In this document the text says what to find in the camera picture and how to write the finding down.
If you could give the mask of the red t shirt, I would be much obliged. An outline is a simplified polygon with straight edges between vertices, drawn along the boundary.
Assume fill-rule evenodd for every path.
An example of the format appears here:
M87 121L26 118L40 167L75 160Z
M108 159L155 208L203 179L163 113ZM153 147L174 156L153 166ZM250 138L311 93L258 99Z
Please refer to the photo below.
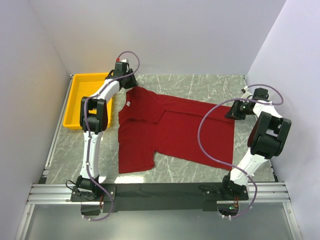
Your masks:
M119 173L151 170L155 153L230 171L235 122L225 118L228 106L205 117L213 107L143 87L129 90L118 113Z

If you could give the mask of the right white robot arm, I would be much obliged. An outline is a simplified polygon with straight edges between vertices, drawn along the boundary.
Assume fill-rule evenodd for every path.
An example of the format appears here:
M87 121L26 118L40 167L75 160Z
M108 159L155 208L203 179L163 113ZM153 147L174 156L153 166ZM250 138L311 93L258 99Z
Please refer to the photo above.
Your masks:
M248 177L253 176L257 169L272 157L281 154L292 126L292 121L281 116L268 100L269 93L264 84L253 93L248 86L241 91L243 99L235 100L224 117L245 120L246 116L254 115L257 120L248 137L247 152L237 167L222 180L219 192L226 200L248 196Z

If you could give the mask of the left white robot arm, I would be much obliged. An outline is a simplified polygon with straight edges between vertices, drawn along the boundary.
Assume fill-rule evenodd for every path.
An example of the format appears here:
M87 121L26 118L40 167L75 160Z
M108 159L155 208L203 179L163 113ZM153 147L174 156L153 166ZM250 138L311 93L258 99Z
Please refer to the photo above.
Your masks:
M114 200L114 191L108 191L99 183L99 150L104 131L108 126L107 103L121 89L138 85L135 71L127 59L116 59L114 69L106 76L102 86L80 102L80 126L84 137L83 160L70 200L72 202L95 202L109 198Z

